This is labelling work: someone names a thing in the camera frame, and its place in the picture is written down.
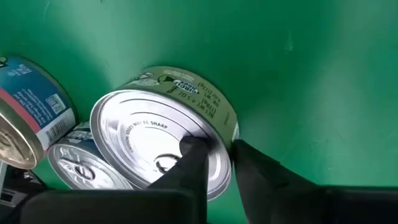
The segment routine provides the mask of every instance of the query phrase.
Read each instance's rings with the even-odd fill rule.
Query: can rim
[[[0,119],[4,120],[9,125],[9,127],[18,134],[18,137],[23,140],[24,147],[29,149],[29,152],[32,153],[34,159],[34,161],[30,163],[13,163],[7,158],[3,158],[2,161],[16,168],[33,169],[38,164],[40,158],[44,157],[44,150],[42,149],[42,145],[37,136],[27,125],[27,123],[21,117],[19,117],[14,110],[9,108],[9,105],[7,103],[2,104],[3,106],[0,108]]]
[[[189,106],[183,104],[182,102],[171,98],[169,96],[167,96],[166,94],[157,92],[157,91],[150,91],[148,89],[143,89],[143,88],[134,88],[134,89],[119,89],[119,90],[115,90],[112,91],[110,93],[105,94],[104,96],[102,96],[94,105],[93,109],[91,110],[91,114],[90,114],[90,128],[91,128],[91,132],[93,133],[93,139],[95,144],[98,146],[98,149],[106,149],[106,150],[99,150],[99,152],[102,154],[102,156],[110,163],[110,164],[120,164],[119,161],[117,161],[114,156],[109,152],[108,150],[108,146],[107,144],[104,142],[103,136],[101,134],[101,131],[99,129],[100,127],[100,114],[101,111],[104,107],[104,105],[106,104],[106,102],[112,98],[113,95],[116,95],[118,93],[124,93],[124,92],[132,92],[132,91],[143,91],[146,93],[150,93],[153,95],[157,95],[158,97],[162,97],[165,98],[167,100],[170,100],[176,104],[178,104],[180,107],[184,108],[185,110],[189,111],[192,115],[195,116],[196,119],[199,119],[202,123],[204,123],[207,128],[211,131],[211,133],[213,133],[214,137],[216,138],[216,140],[218,142],[221,143],[222,145],[222,150],[224,150],[227,154],[227,165],[229,167],[229,169],[227,169],[227,173],[224,176],[224,182],[222,184],[219,185],[218,188],[212,190],[211,192],[208,192],[208,201],[214,200],[216,198],[218,198],[220,195],[222,195],[226,189],[229,187],[230,182],[231,182],[231,176],[232,176],[232,162],[231,162],[231,158],[230,158],[230,151],[228,150],[228,148],[225,145],[225,142],[223,141],[223,139],[221,138],[219,132],[213,127],[213,125],[208,122],[202,115],[200,115],[199,113],[197,113],[195,110],[191,109]],[[128,169],[124,166],[119,166],[120,169],[123,170],[123,173],[120,172],[122,175],[125,175],[129,173]],[[137,187],[138,189],[140,189],[139,186],[137,186],[135,183],[132,183],[132,185],[134,185],[135,187]]]
[[[67,175],[63,175],[64,178],[61,176],[61,174],[63,174],[63,170],[60,168],[60,166],[57,165],[57,161],[55,159],[55,147],[57,147],[57,146],[72,147],[72,148],[74,148],[76,150],[83,151],[83,152],[85,152],[87,154],[90,154],[92,156],[95,156],[95,157],[98,157],[98,155],[92,153],[86,146],[81,146],[79,144],[75,144],[75,143],[72,143],[72,142],[56,143],[56,144],[52,145],[48,149],[49,151],[48,151],[48,154],[47,154],[47,158],[49,160],[49,164],[50,164],[51,168],[54,170],[54,172],[57,174],[57,176],[60,178],[60,180],[62,180],[62,182],[64,182],[71,189],[81,190],[81,188],[79,188],[76,183],[71,181],[70,178]],[[103,165],[106,166],[106,168],[110,168],[112,171],[116,171],[115,174],[118,175],[118,177],[121,177],[121,181],[124,182],[125,187],[126,187],[125,190],[132,190],[133,189],[133,187],[131,186],[131,183],[127,179],[125,179],[123,177],[123,175],[121,175],[110,164],[107,164],[102,159],[101,159],[101,161],[102,161],[102,163],[104,163]]]

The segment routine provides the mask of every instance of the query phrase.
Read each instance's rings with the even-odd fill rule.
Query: tilted can
[[[220,91],[192,72],[145,69],[98,100],[90,124],[104,158],[139,189],[181,158],[179,141],[184,136],[211,139],[208,200],[229,184],[228,151],[239,129],[236,113]]]
[[[0,57],[0,160],[32,169],[75,124],[69,97],[46,71]]]
[[[81,123],[51,146],[47,159],[71,189],[132,189],[130,183],[102,158],[88,122]]]

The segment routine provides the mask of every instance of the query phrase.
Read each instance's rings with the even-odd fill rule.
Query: blue label
[[[0,87],[36,120],[40,128],[71,107],[57,87],[29,62],[16,57],[0,59]]]
[[[97,145],[94,142],[90,128],[84,126],[84,123],[78,125],[71,133],[65,136],[65,139],[69,142],[81,145],[82,148],[86,149],[88,152],[103,159],[101,153],[97,148]]]

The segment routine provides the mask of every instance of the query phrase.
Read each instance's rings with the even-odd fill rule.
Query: silver can lid
[[[132,189],[113,167],[73,144],[53,145],[48,159],[53,170],[72,189]]]
[[[29,127],[22,120],[14,120],[20,122],[13,123],[0,112],[0,160],[20,169],[33,169],[44,157],[44,150],[34,133],[27,131]]]
[[[217,132],[191,109],[143,90],[102,97],[91,112],[91,131],[104,158],[137,188],[146,188],[182,157],[184,136],[211,139],[208,200],[221,195],[231,178],[231,161]]]

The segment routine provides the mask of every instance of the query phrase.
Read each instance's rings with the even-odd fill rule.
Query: black object
[[[398,223],[398,188],[318,186],[242,140],[233,152],[250,224]]]
[[[19,223],[24,204],[47,189],[31,171],[7,166],[0,198],[0,224]]]
[[[43,193],[21,223],[205,223],[208,149],[206,139],[183,138],[183,157],[146,190]],[[398,223],[397,188],[319,186],[242,140],[232,150],[250,224]]]
[[[206,223],[208,147],[183,138],[184,156],[146,190],[50,191],[22,209],[21,223]]]

